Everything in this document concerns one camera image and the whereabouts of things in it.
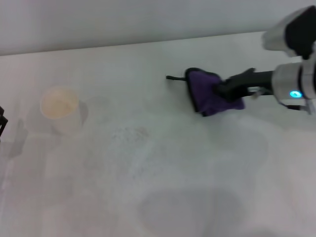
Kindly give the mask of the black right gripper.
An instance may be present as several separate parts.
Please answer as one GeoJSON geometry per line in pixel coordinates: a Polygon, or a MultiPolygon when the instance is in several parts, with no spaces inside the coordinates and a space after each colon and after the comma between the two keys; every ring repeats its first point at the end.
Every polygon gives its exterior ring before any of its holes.
{"type": "Polygon", "coordinates": [[[213,93],[222,95],[227,102],[234,102],[242,97],[253,95],[249,88],[258,87],[263,95],[273,95],[273,71],[255,72],[254,68],[247,69],[241,74],[213,84],[213,93]]]}

